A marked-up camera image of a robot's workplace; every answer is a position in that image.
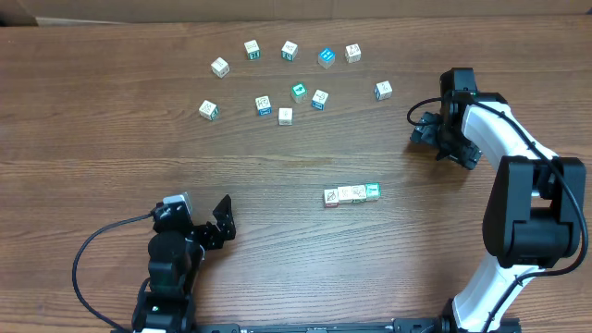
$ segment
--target wooden table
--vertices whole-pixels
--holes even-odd
[[[260,60],[246,60],[251,39]],[[286,40],[300,47],[293,63],[280,58]],[[342,56],[351,43],[363,51],[356,64]],[[485,252],[495,177],[485,158],[467,171],[409,142],[407,109],[438,96],[452,67],[475,68],[480,90],[506,97],[549,148],[592,161],[591,17],[2,29],[0,45],[2,332],[108,332],[74,295],[74,254],[99,227],[181,191],[196,223],[214,220],[229,193],[238,230],[206,256],[201,323],[437,315]],[[338,54],[329,70],[316,63],[325,47]],[[223,80],[210,69],[218,56],[231,67]],[[382,80],[394,93],[377,102]],[[297,81],[329,92],[327,110],[294,104]],[[272,116],[256,115],[262,95]],[[219,120],[199,116],[204,99]],[[278,125],[281,106],[294,108],[293,126]],[[323,189],[375,181],[377,203],[323,208]],[[82,293],[125,325],[148,276],[151,227],[108,232],[80,262]],[[525,332],[588,332],[591,262],[535,280],[508,315]]]

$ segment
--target wooden tabletop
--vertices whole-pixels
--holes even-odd
[[[243,46],[252,39],[256,61]],[[280,57],[286,40],[299,45],[293,63]],[[362,61],[347,64],[352,43]],[[325,47],[338,55],[330,69],[316,63]],[[589,165],[590,55],[586,16],[3,28],[0,331],[108,332],[72,290],[76,251],[181,191],[195,223],[214,221],[230,194],[237,226],[236,240],[206,255],[200,323],[438,315],[485,253],[495,173],[486,158],[467,171],[410,144],[407,109],[438,96],[442,72],[473,67],[479,89],[501,93],[540,142]],[[219,56],[230,64],[222,80],[210,69]],[[393,96],[377,102],[383,80]],[[298,81],[311,92],[300,105]],[[316,89],[330,94],[325,111],[310,106]],[[256,114],[263,95],[271,116]],[[204,99],[220,119],[200,117]],[[293,126],[278,125],[279,107],[293,107]],[[323,207],[323,189],[366,182],[380,182],[378,202]],[[83,295],[124,325],[148,277],[151,227],[109,231],[80,261]],[[535,280],[508,315],[524,332],[589,332],[591,263]]]

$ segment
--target wood grain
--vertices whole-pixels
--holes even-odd
[[[591,31],[589,17],[2,29],[0,331],[107,332],[74,295],[74,254],[99,227],[180,191],[199,223],[229,193],[238,229],[207,254],[201,323],[436,315],[484,253],[495,174],[485,159],[469,172],[410,145],[406,110],[438,95],[442,72],[473,67],[480,90],[506,97],[535,137],[589,165]],[[246,60],[251,39],[260,60]],[[286,40],[300,46],[293,63],[279,56]],[[351,43],[363,57],[348,65]],[[327,46],[339,55],[329,70],[316,64]],[[231,67],[223,80],[210,69],[218,56]],[[394,94],[379,103],[382,80]],[[329,92],[327,110],[295,105],[297,81]],[[271,117],[256,115],[262,95]],[[203,99],[219,120],[199,116]],[[281,106],[294,108],[293,126],[278,126]],[[371,181],[380,201],[323,208],[324,188]],[[83,294],[119,323],[147,277],[152,236],[148,221],[113,230],[80,262]],[[534,281],[509,315],[524,332],[588,332],[590,274],[588,260]]]

